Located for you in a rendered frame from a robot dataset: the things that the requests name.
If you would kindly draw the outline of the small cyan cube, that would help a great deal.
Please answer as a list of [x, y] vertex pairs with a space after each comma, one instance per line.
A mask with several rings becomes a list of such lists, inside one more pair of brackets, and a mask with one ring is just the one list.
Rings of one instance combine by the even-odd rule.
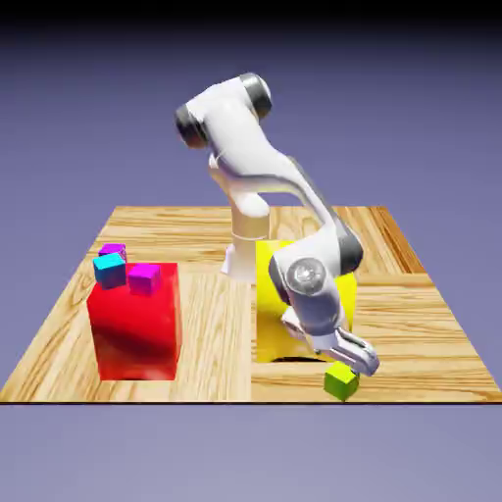
[[104, 289], [126, 284], [126, 261], [119, 253], [99, 256], [93, 261], [96, 281]]

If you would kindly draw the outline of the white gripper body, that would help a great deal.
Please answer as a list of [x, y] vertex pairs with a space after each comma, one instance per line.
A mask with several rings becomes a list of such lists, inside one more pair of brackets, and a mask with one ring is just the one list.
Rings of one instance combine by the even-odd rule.
[[363, 338], [338, 326], [324, 335], [313, 336], [313, 348], [330, 358], [346, 364], [356, 374], [373, 376], [379, 367], [375, 348]]

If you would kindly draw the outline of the large yellow box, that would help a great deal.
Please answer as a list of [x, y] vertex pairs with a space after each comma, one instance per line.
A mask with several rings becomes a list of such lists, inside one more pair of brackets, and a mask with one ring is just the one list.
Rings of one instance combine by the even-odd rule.
[[329, 362], [332, 358], [316, 355], [305, 341], [291, 336], [281, 322], [287, 305], [279, 298], [268, 268], [273, 254], [291, 243], [291, 240], [264, 240], [256, 244], [256, 361]]

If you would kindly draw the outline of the small purple cube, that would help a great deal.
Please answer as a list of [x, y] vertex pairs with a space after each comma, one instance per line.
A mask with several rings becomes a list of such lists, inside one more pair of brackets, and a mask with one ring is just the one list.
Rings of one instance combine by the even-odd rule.
[[126, 246], [123, 243], [105, 243], [98, 252], [99, 257], [109, 254], [119, 254], [127, 262]]

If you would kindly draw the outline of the small green cube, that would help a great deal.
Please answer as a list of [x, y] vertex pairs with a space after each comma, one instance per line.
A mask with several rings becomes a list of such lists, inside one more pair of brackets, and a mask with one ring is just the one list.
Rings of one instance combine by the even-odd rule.
[[341, 363], [334, 362], [325, 371], [324, 391], [339, 401], [346, 401], [359, 387], [360, 376]]

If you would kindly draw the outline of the small magenta cube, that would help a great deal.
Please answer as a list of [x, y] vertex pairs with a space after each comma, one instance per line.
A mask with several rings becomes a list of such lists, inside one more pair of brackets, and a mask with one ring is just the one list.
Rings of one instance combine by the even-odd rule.
[[129, 291], [134, 295], [153, 295], [160, 286], [161, 268], [157, 264], [138, 263], [127, 272]]

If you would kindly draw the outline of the large red box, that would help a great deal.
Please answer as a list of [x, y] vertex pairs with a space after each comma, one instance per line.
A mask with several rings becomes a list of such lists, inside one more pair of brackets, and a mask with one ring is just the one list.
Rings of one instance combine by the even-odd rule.
[[126, 283], [93, 286], [86, 304], [102, 380], [173, 380], [182, 344], [179, 273], [158, 263], [160, 283], [150, 294]]

